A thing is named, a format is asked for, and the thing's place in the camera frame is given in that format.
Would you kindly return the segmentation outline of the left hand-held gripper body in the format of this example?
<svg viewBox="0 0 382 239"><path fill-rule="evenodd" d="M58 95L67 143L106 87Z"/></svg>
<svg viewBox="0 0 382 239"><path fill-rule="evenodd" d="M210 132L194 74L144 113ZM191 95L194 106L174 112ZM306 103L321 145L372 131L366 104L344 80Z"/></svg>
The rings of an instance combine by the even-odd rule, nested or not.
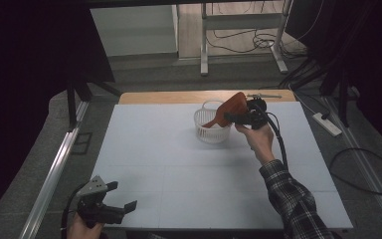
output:
<svg viewBox="0 0 382 239"><path fill-rule="evenodd" d="M80 198L77 213L89 228L97 223L120 224L124 217L123 208L107 206L103 200L108 193L107 183L99 175L93 177L77 193Z"/></svg>

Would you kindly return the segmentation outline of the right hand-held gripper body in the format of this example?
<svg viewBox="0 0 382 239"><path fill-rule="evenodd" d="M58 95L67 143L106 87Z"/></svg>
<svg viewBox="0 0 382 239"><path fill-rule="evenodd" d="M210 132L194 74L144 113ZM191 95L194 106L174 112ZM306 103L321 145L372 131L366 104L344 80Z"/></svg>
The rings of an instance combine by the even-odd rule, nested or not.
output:
<svg viewBox="0 0 382 239"><path fill-rule="evenodd" d="M268 123L267 104L262 99L252 99L247 101L247 111L235 116L235 123L249 125L251 129L259 129Z"/></svg>

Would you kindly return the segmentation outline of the brown paddle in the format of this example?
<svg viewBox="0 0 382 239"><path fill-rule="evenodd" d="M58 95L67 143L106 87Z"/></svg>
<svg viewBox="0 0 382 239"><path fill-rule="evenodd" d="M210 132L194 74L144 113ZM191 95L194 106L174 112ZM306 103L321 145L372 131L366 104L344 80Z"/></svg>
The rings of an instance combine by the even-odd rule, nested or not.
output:
<svg viewBox="0 0 382 239"><path fill-rule="evenodd" d="M215 117L203 124L203 127L210 128L214 124L220 127L225 127L230 124L230 122L225 119L225 114L238 115L243 114L247 111L247 100L246 96L242 92L238 92L222 103L216 110Z"/></svg>

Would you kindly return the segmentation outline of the white plastic basket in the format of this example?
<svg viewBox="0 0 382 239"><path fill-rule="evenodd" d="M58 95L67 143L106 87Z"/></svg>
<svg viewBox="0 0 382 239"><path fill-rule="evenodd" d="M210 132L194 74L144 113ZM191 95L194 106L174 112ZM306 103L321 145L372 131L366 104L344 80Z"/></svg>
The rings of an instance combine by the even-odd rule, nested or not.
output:
<svg viewBox="0 0 382 239"><path fill-rule="evenodd" d="M215 118L217 108L222 103L223 101L220 100L208 100L194 113L196 136L201 141L216 144L228 139L231 130L230 125L220 126L218 123L215 123L210 127L204 127L205 123Z"/></svg>

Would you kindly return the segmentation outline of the person's right hand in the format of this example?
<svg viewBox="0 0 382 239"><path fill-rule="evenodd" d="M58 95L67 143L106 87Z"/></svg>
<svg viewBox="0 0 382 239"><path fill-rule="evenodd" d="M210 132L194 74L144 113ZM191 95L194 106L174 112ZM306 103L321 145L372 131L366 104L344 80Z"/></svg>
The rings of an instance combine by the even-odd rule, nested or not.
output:
<svg viewBox="0 0 382 239"><path fill-rule="evenodd" d="M261 165L276 159L272 151L274 134L268 124L259 129L250 129L240 124L236 124L235 128L246 137L251 150Z"/></svg>

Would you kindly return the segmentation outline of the person's left hand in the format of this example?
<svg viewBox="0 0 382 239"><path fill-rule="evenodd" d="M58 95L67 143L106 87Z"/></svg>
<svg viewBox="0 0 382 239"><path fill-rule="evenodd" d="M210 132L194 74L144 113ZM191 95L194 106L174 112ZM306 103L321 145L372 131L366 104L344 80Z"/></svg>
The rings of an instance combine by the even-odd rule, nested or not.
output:
<svg viewBox="0 0 382 239"><path fill-rule="evenodd" d="M67 239L99 239L102 229L102 223L97 223L93 228L89 228L82 217L76 213L67 232Z"/></svg>

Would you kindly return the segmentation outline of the white power strip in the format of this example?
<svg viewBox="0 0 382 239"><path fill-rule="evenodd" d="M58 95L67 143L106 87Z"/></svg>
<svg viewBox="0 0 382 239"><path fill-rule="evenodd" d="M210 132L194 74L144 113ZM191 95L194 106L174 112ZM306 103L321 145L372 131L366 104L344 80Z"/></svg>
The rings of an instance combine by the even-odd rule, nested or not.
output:
<svg viewBox="0 0 382 239"><path fill-rule="evenodd" d="M321 113L314 114L312 118L332 136L342 134L342 130Z"/></svg>

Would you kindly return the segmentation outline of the black tripod stand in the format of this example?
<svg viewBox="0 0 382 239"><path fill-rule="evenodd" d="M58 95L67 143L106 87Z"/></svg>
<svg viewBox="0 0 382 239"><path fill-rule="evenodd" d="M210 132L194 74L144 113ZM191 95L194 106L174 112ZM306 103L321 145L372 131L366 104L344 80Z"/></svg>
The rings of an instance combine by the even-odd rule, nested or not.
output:
<svg viewBox="0 0 382 239"><path fill-rule="evenodd" d="M335 89L338 89L338 118L345 127L349 127L347 120L347 102L349 100L348 95L348 79L345 69L343 67L342 60L339 58L332 59L329 63L320 66L317 70L309 73L307 76L302 75L296 77L300 71L313 62L312 57L306 58L295 70L291 71L286 77L279 83L279 89L290 88L293 91L301 88L302 86L311 83L315 79L321 76L325 76L319 87L319 92L324 97L329 97Z"/></svg>

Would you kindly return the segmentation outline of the black metal stand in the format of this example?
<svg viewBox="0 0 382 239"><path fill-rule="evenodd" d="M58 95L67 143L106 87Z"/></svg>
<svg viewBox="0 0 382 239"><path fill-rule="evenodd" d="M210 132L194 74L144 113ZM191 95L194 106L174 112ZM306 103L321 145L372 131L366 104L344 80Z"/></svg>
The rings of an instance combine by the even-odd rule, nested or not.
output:
<svg viewBox="0 0 382 239"><path fill-rule="evenodd" d="M92 92L89 88L89 83L111 93L116 97L120 97L122 92L108 83L99 81L94 78L84 77L83 79L67 81L67 99L69 112L69 128L68 132L72 132L79 123L76 107L76 96L79 96L82 102L88 103L92 99Z"/></svg>

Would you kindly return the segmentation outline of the black curtain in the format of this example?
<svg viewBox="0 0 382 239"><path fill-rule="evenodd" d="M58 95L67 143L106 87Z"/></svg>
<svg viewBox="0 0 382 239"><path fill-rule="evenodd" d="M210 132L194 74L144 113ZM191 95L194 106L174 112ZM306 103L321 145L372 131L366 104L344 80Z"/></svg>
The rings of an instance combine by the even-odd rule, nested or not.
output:
<svg viewBox="0 0 382 239"><path fill-rule="evenodd" d="M357 105L382 135L382 0L293 0L286 32L319 64L297 89L325 76L322 95L340 82L359 93Z"/></svg>
<svg viewBox="0 0 382 239"><path fill-rule="evenodd" d="M70 81L110 82L89 7L71 0L0 0L0 198Z"/></svg>

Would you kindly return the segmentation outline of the aluminium floor rail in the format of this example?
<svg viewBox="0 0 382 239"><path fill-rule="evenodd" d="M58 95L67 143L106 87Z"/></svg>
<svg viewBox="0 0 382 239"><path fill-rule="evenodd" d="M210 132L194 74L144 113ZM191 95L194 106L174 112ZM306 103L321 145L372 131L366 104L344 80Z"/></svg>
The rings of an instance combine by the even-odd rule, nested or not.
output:
<svg viewBox="0 0 382 239"><path fill-rule="evenodd" d="M75 112L76 123L74 124L74 128L70 129L65 134L65 137L44 180L37 199L19 235L19 239L35 239L51 199L55 193L74 142L76 141L76 138L79 134L80 127L88 107L89 103L87 102L79 103Z"/></svg>
<svg viewBox="0 0 382 239"><path fill-rule="evenodd" d="M342 138L345 140L346 145L350 148L354 148L352 154L354 155L358 168L364 176L367 184L372 190L382 192L382 181L379 179L378 173L369 162L368 155L361 150L361 145L352 130L341 121L338 115L337 104L331 97L322 97L321 99L329 107L330 117L342 130ZM376 199L382 209L382 195L376 195Z"/></svg>

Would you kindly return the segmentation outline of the dark rectangular floor frame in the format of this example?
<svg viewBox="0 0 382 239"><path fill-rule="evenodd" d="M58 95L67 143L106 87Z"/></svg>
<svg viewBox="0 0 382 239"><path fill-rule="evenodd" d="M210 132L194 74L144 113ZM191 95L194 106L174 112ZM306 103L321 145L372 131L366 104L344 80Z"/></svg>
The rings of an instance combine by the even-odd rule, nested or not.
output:
<svg viewBox="0 0 382 239"><path fill-rule="evenodd" d="M93 134L91 132L82 132L79 133L73 148L72 148L72 154L73 155L85 155L88 153L91 141L92 141Z"/></svg>

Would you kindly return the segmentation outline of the white metal desk frame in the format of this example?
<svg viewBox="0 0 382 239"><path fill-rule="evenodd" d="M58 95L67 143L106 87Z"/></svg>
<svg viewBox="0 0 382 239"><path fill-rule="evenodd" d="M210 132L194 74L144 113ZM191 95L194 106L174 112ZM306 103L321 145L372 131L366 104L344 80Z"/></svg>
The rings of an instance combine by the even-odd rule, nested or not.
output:
<svg viewBox="0 0 382 239"><path fill-rule="evenodd" d="M239 14L239 15L208 15L207 4L201 4L202 15L202 42L200 55L200 73L208 75L208 30L241 30L241 29L276 29L277 34L269 48L274 56L279 71L288 72L285 61L280 53L280 44L287 24L287 18L292 0L286 0L281 13Z"/></svg>

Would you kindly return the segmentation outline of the white wall panel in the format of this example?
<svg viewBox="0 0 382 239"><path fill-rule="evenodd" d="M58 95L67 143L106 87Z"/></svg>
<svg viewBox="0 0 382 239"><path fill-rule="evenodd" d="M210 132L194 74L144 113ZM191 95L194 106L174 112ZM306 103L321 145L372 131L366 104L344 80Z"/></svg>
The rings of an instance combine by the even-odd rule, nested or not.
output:
<svg viewBox="0 0 382 239"><path fill-rule="evenodd" d="M176 53L174 5L91 9L109 57Z"/></svg>

